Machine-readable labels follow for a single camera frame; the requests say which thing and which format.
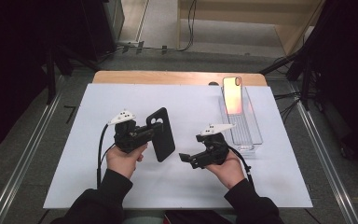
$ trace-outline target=black sleeve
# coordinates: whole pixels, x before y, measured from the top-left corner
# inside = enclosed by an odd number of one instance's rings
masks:
[[[237,224],[283,223],[278,207],[271,199],[258,196],[246,179],[229,190],[225,198],[237,213]]]
[[[51,223],[121,223],[123,199],[131,188],[127,177],[107,169],[99,189],[84,191],[64,217]]]

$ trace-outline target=smartphone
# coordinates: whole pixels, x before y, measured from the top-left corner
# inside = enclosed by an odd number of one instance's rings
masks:
[[[242,80],[240,77],[223,78],[223,96],[229,115],[242,113]]]
[[[153,147],[156,152],[157,161],[162,162],[175,151],[170,120],[167,109],[162,107],[146,119],[149,129],[155,129],[152,138]]]

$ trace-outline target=person's right hand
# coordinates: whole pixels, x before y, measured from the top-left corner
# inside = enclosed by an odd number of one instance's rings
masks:
[[[205,168],[214,173],[228,189],[231,189],[245,178],[241,161],[231,150],[228,152],[223,164],[211,164],[205,166]]]
[[[144,158],[142,153],[146,148],[147,143],[130,153],[121,151],[117,146],[110,148],[106,153],[107,168],[130,179],[136,168],[136,162]]]

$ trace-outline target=white paper sheet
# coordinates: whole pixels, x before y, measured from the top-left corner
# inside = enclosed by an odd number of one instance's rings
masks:
[[[247,87],[263,144],[245,158],[252,166],[255,189],[279,207],[312,207],[296,157],[269,87]],[[98,145],[103,126],[126,108],[145,125],[145,118],[166,107],[176,150],[158,162],[151,143],[131,178],[127,209],[230,208],[227,189],[207,170],[193,170],[178,153],[205,150],[196,135],[209,123],[221,123],[217,86],[89,84],[52,180],[44,208],[68,208],[85,189],[96,189]],[[114,126],[103,148],[113,144]],[[106,168],[103,163],[103,174]]]

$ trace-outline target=wooden table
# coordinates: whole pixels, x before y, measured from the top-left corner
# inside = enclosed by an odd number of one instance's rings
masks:
[[[166,71],[100,71],[92,83],[208,85],[216,82],[222,86],[223,77],[241,77],[243,86],[267,86],[261,74]]]

